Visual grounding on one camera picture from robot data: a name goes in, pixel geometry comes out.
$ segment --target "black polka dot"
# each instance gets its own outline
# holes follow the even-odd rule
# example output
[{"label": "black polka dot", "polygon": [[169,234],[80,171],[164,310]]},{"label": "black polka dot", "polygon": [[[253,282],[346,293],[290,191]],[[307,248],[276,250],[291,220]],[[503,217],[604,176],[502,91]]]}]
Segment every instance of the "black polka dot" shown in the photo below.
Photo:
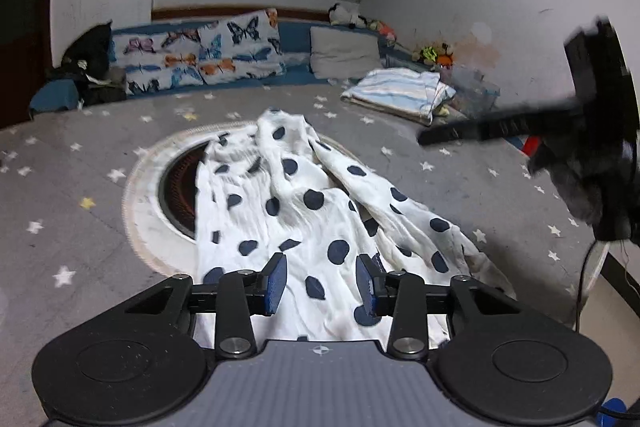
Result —
[{"label": "black polka dot", "polygon": [[374,317],[373,315],[369,315],[366,309],[364,309],[364,306],[358,306],[356,309],[354,309],[353,318],[361,326],[375,326],[381,320],[381,317]]},{"label": "black polka dot", "polygon": [[449,223],[444,219],[440,219],[439,217],[434,217],[430,220],[429,225],[436,232],[446,232],[449,230]]},{"label": "black polka dot", "polygon": [[369,237],[373,237],[378,233],[378,222],[375,219],[373,219],[373,217],[371,217],[370,219],[367,219],[363,223],[363,225],[364,225],[364,228],[367,229],[367,233],[369,234]]},{"label": "black polka dot", "polygon": [[289,250],[289,248],[297,247],[300,244],[300,241],[296,241],[294,239],[287,239],[283,243],[280,244],[278,248],[280,248],[281,252],[285,250]]},{"label": "black polka dot", "polygon": [[315,190],[309,189],[305,192],[302,200],[305,202],[305,206],[309,210],[318,210],[318,208],[322,208],[324,205],[324,194],[322,194],[322,192],[316,192]]},{"label": "black polka dot", "polygon": [[353,174],[354,176],[366,176],[367,173],[365,171],[363,171],[360,167],[358,167],[357,165],[352,165],[350,167],[347,167],[347,170]]},{"label": "black polka dot", "polygon": [[322,283],[315,277],[307,277],[305,279],[306,294],[312,299],[324,301],[324,288]]},{"label": "black polka dot", "polygon": [[249,241],[242,241],[242,243],[238,245],[238,251],[240,252],[240,255],[249,255],[256,248],[258,248],[258,242],[254,241],[253,239]]},{"label": "black polka dot", "polygon": [[242,203],[242,197],[238,194],[229,194],[229,197],[226,198],[226,207],[231,208],[232,206],[236,206],[236,204]]},{"label": "black polka dot", "polygon": [[212,268],[207,272],[207,274],[202,278],[203,284],[218,284],[220,278],[225,274],[225,269],[218,266],[217,268]]},{"label": "black polka dot", "polygon": [[391,187],[391,195],[396,201],[406,201],[406,196],[395,187]]},{"label": "black polka dot", "polygon": [[336,239],[331,242],[326,254],[329,257],[329,261],[332,263],[342,264],[344,263],[344,258],[347,257],[347,254],[349,253],[349,249],[349,243],[343,239]]},{"label": "black polka dot", "polygon": [[273,139],[282,140],[284,138],[284,133],[284,127],[278,127],[275,131],[273,131]]},{"label": "black polka dot", "polygon": [[262,162],[262,158],[260,158],[260,156],[258,156],[258,159],[254,162],[253,165],[251,165],[251,167],[249,167],[247,173],[248,174],[254,174],[258,171],[258,169],[260,168],[260,163]]},{"label": "black polka dot", "polygon": [[278,198],[271,198],[265,204],[267,214],[270,216],[277,216],[280,213],[280,200]]},{"label": "black polka dot", "polygon": [[377,252],[373,257],[372,257],[372,261],[376,264],[376,266],[378,266],[378,268],[380,268],[380,271],[384,272],[385,267],[382,265],[382,259],[380,259],[380,252]]},{"label": "black polka dot", "polygon": [[445,263],[444,257],[437,250],[436,253],[431,256],[431,264],[433,264],[436,271],[440,273],[446,273],[449,271],[449,267],[447,266],[447,263]]},{"label": "black polka dot", "polygon": [[407,257],[411,257],[412,252],[408,248],[398,247],[398,250],[400,250],[400,253],[402,255],[405,255]]},{"label": "black polka dot", "polygon": [[296,172],[298,172],[298,162],[292,160],[290,158],[285,158],[282,160],[282,168],[284,169],[284,173],[292,176]]}]

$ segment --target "black butterfly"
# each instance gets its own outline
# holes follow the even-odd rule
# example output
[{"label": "black butterfly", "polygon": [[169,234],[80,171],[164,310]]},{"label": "black butterfly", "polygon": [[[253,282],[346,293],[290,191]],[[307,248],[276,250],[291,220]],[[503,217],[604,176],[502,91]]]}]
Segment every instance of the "black butterfly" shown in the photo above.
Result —
[{"label": "black butterfly", "polygon": [[260,40],[260,33],[258,33],[258,17],[255,16],[249,21],[249,24],[245,29],[242,29],[235,22],[226,23],[226,27],[231,31],[234,44],[242,42],[243,38],[251,37],[254,41]]},{"label": "black butterfly", "polygon": [[278,55],[282,55],[282,46],[280,45],[280,39],[267,39],[271,45],[273,45],[273,49],[276,50]]}]

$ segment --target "folded cloth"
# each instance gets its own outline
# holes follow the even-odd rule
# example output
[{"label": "folded cloth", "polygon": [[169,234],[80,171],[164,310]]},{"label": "folded cloth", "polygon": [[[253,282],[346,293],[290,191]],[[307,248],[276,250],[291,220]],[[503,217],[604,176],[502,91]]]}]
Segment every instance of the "folded cloth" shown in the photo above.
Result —
[{"label": "folded cloth", "polygon": [[[287,255],[287,286],[273,317],[252,317],[256,340],[388,339],[391,318],[364,311],[355,278],[361,253],[384,269],[405,269],[448,285],[472,274],[513,289],[459,227],[389,181],[322,142],[300,115],[265,112],[256,124],[212,137],[196,176],[196,282],[261,270]],[[215,315],[202,315],[212,343]],[[432,346],[447,338],[443,316],[429,315]]]},{"label": "folded cloth", "polygon": [[440,81],[440,73],[390,68],[374,70],[342,98],[409,120],[431,124],[433,111],[454,97],[456,90]]}]

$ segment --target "black cable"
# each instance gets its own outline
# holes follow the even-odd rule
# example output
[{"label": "black cable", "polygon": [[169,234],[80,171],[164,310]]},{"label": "black cable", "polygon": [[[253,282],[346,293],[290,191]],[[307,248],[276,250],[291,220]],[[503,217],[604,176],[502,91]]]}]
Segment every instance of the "black cable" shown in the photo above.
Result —
[{"label": "black cable", "polygon": [[640,413],[612,411],[606,407],[600,407],[600,412],[616,420],[640,420]]},{"label": "black cable", "polygon": [[580,314],[582,313],[582,289],[584,286],[584,272],[587,270],[587,262],[591,256],[593,247],[596,246],[597,240],[594,239],[587,249],[587,253],[584,255],[584,261],[582,261],[582,269],[580,270],[580,282],[578,283],[578,295],[575,299],[575,331],[580,333]]}]

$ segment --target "wooden door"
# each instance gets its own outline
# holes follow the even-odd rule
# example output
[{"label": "wooden door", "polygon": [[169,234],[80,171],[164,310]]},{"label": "wooden door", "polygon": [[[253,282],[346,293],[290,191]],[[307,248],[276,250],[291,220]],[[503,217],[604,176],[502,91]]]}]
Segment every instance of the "wooden door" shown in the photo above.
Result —
[{"label": "wooden door", "polygon": [[50,49],[49,0],[0,0],[0,128],[28,120]]}]

